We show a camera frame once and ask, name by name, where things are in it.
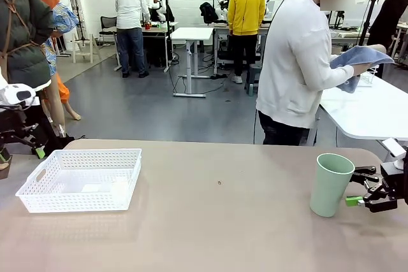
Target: white cardigan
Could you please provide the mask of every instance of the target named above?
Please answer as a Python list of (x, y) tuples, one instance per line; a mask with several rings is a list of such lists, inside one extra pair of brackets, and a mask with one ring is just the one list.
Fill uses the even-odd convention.
[(324, 89), (354, 74), (331, 69), (332, 38), (326, 15), (313, 0), (285, 0), (268, 32), (256, 109), (274, 121), (311, 128)]

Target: dark padded coat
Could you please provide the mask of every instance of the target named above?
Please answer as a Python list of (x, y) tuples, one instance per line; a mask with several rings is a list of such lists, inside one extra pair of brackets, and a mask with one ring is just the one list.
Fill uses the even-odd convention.
[[(30, 39), (39, 45), (44, 43), (53, 31), (52, 10), (41, 0), (16, 0), (15, 6), (30, 35), (13, 14), (8, 51), (30, 43)], [(0, 0), (0, 54), (6, 43), (8, 16), (8, 5)], [(49, 81), (50, 68), (40, 46), (24, 47), (8, 55), (8, 83), (23, 83), (36, 89)]]

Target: hand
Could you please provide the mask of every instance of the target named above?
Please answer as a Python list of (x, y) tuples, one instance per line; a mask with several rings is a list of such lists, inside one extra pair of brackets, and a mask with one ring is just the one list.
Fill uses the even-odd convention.
[(51, 35), (52, 38), (60, 38), (62, 36), (61, 32), (58, 32), (56, 30), (52, 31)]
[(354, 68), (354, 76), (358, 76), (362, 73), (365, 73), (369, 68), (371, 68), (372, 63), (352, 65), (352, 67)]

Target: black shirt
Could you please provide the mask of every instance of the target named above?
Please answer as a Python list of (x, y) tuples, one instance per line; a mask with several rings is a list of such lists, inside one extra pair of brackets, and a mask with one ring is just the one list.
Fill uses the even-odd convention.
[(370, 35), (379, 38), (376, 43), (388, 44), (395, 33), (398, 21), (408, 6), (408, 0), (385, 0), (381, 11), (370, 28)]

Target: plastic cup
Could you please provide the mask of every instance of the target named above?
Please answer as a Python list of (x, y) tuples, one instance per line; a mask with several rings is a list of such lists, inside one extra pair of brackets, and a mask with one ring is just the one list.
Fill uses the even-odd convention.
[(322, 217), (334, 216), (354, 170), (354, 164), (341, 155), (319, 155), (310, 199), (312, 211)]

